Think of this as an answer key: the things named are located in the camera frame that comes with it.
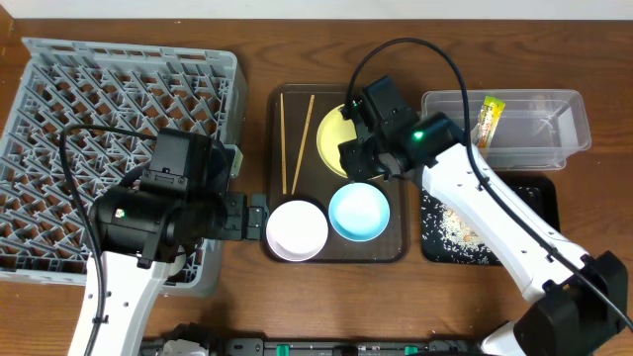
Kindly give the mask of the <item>green orange snack wrapper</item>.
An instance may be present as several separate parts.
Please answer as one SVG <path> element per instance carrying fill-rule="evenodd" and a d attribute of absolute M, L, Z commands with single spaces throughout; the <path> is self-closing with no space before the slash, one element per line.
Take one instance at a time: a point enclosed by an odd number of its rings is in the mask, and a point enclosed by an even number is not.
<path fill-rule="evenodd" d="M 477 124 L 478 148 L 491 146 L 504 109 L 504 101 L 492 96 L 485 97 Z"/>

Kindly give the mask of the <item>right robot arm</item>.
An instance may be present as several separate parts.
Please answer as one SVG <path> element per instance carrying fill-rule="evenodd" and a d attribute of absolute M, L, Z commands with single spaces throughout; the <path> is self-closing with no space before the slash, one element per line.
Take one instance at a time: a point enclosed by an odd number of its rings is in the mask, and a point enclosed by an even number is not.
<path fill-rule="evenodd" d="M 347 96 L 356 137 L 339 145 L 353 181 L 407 178 L 456 213 L 530 304 L 481 341 L 488 355 L 590 355 L 632 324 L 628 272 L 611 252 L 591 257 L 538 216 L 443 113 L 420 118 L 390 77 Z"/>

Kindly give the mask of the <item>wooden chopstick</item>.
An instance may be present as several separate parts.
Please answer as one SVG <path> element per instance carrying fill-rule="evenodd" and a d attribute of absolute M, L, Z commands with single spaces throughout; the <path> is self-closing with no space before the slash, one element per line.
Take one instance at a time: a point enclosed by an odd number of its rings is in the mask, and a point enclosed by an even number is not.
<path fill-rule="evenodd" d="M 305 146 L 306 146 L 306 141 L 307 141 L 308 132 L 309 132 L 310 123 L 311 123 L 311 118 L 312 118 L 313 109 L 314 109 L 315 97 L 316 97 L 315 94 L 311 95 L 311 98 L 310 98 L 310 101 L 309 101 L 309 106 L 308 106 L 308 109 L 307 109 L 307 114 L 306 114 L 304 129 L 303 129 L 303 133 L 302 133 L 302 139 L 301 139 L 301 143 L 300 143 L 297 164 L 296 164 L 296 170 L 295 170 L 295 174 L 294 174 L 294 178 L 293 178 L 293 185 L 292 185 L 292 190 L 291 190 L 291 194 L 292 195 L 295 194 L 296 189 L 297 189 L 297 185 L 298 185 L 298 181 L 299 181 L 299 176 L 300 176 L 300 172 L 301 172 L 301 166 L 302 166 L 303 156 L 304 156 L 304 151 L 305 151 Z"/>
<path fill-rule="evenodd" d="M 282 194 L 288 192 L 287 160 L 286 160 L 286 134 L 285 134 L 285 103 L 284 94 L 280 93 L 280 137 L 281 137 L 281 169 L 282 169 Z"/>

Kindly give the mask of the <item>white paper cup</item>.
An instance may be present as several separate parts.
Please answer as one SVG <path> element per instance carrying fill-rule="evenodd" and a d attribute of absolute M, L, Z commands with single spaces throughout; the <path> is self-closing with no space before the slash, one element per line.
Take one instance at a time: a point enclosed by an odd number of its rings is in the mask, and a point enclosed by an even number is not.
<path fill-rule="evenodd" d="M 169 277 L 177 275 L 185 266 L 187 254 L 183 246 L 179 246 L 173 261 L 170 264 Z"/>

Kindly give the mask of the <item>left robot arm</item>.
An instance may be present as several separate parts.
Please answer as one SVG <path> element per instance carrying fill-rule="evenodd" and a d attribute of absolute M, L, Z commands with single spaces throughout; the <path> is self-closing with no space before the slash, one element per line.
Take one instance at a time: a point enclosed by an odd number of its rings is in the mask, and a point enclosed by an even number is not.
<path fill-rule="evenodd" d="M 145 165 L 126 173 L 86 209 L 59 144 L 61 167 L 91 255 L 69 352 L 135 355 L 175 265 L 204 240 L 259 241 L 268 220 L 263 194 L 232 193 L 236 154 L 209 136 L 162 129 Z"/>

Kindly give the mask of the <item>light blue bowl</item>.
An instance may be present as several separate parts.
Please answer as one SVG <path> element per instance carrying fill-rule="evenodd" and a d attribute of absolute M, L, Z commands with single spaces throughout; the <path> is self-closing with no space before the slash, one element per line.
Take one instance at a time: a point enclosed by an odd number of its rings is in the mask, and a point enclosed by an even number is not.
<path fill-rule="evenodd" d="M 352 242 L 366 242 L 382 234 L 390 221 L 386 195 L 367 183 L 350 183 L 337 190 L 328 205 L 334 230 Z"/>

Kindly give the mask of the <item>pink bowl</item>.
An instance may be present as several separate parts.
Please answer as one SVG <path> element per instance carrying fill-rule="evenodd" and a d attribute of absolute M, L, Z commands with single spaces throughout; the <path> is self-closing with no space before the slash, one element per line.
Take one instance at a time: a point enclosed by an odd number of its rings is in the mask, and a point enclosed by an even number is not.
<path fill-rule="evenodd" d="M 266 226 L 266 241 L 285 261 L 303 262 L 321 252 L 328 238 L 328 222 L 313 203 L 294 200 L 280 205 Z"/>

